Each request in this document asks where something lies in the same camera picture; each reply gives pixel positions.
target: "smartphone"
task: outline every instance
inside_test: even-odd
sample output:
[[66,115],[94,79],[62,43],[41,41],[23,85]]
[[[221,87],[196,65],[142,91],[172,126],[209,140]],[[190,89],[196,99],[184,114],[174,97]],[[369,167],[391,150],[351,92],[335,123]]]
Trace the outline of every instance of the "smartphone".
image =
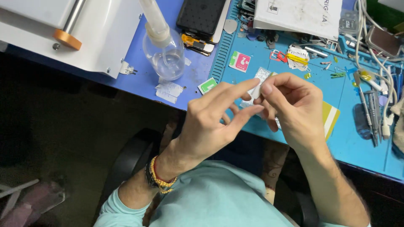
[[383,55],[390,58],[398,57],[402,45],[401,41],[394,37],[394,35],[374,25],[370,27],[368,36],[366,37],[366,43],[371,48],[381,51]]
[[184,0],[177,26],[185,31],[211,37],[216,30],[226,0]]

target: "blue repair mat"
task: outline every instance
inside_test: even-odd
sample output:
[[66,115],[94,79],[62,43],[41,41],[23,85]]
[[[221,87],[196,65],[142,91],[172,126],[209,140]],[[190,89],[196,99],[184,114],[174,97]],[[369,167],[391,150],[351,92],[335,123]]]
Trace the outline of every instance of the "blue repair mat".
[[[238,21],[238,9],[236,2],[232,2],[231,10],[228,14],[228,19]],[[260,67],[266,68],[269,71],[282,73],[290,72],[301,78],[308,73],[298,69],[290,69],[287,63],[281,61],[270,60],[269,55],[272,50],[269,50],[266,42],[250,41],[247,38],[239,38],[240,23],[238,29],[233,34],[223,32],[222,40],[219,43],[218,52],[213,62],[213,67],[210,77],[216,79],[217,82],[237,83],[254,78],[257,70]],[[276,42],[276,50],[286,53],[290,44],[294,43],[292,37],[280,34],[278,42]],[[246,73],[230,68],[230,56],[234,51],[238,51],[244,55],[250,56],[251,60]],[[332,65],[328,70],[324,68],[326,65],[321,65],[320,62],[331,61]],[[335,124],[334,130],[327,141],[328,147],[333,156],[342,162],[350,165],[358,166],[371,172],[377,172],[396,178],[402,181],[404,179],[404,160],[397,158],[391,150],[391,139],[382,141],[378,147],[373,147],[371,140],[365,140],[357,132],[354,122],[354,107],[360,104],[358,89],[354,87],[353,72],[356,70],[356,65],[350,60],[338,57],[338,63],[334,61],[334,56],[329,55],[327,59],[312,59],[309,61],[311,70],[311,78],[307,81],[315,84],[323,91],[324,101],[336,107],[341,111],[339,119]],[[350,73],[341,78],[331,79],[331,74],[340,69],[351,69]],[[370,90],[370,86],[366,83],[361,84],[363,91]],[[230,118],[233,114],[230,110],[227,111]],[[258,116],[254,116],[243,128],[244,131],[259,135],[271,140],[286,143],[282,132],[273,133],[266,122]]]

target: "black wristband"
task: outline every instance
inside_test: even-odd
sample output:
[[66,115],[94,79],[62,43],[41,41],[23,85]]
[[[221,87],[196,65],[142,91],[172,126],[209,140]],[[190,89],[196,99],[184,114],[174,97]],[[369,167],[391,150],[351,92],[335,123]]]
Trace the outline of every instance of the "black wristband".
[[148,162],[146,164],[145,167],[145,173],[146,173],[146,180],[149,183],[149,186],[151,188],[158,188],[158,184],[156,183],[156,181],[153,179],[152,173],[150,171],[150,162]]

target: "screw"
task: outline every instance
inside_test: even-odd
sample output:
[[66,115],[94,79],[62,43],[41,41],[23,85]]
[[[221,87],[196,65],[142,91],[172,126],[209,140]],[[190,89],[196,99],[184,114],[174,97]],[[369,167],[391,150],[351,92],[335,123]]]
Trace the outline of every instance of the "screw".
[[59,50],[60,44],[59,44],[59,43],[55,43],[55,44],[52,45],[52,48],[53,48],[54,50]]

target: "person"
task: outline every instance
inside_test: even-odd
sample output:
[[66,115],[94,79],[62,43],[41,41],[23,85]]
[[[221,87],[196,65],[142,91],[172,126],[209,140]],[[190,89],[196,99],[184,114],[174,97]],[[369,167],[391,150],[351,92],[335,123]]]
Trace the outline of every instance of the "person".
[[[247,91],[258,84],[256,78],[237,85],[222,82],[191,100],[181,134],[110,195],[95,226],[143,226],[144,213],[159,192],[161,203],[150,227],[293,226],[265,199],[265,184],[259,177],[223,161],[206,160],[231,143],[260,112],[274,132],[278,130],[274,117],[279,118],[285,140],[296,151],[309,182],[322,226],[370,226],[364,203],[327,147],[321,90],[282,73],[263,82],[255,105],[239,110],[234,101],[250,100]],[[229,108],[232,121],[225,114]]]

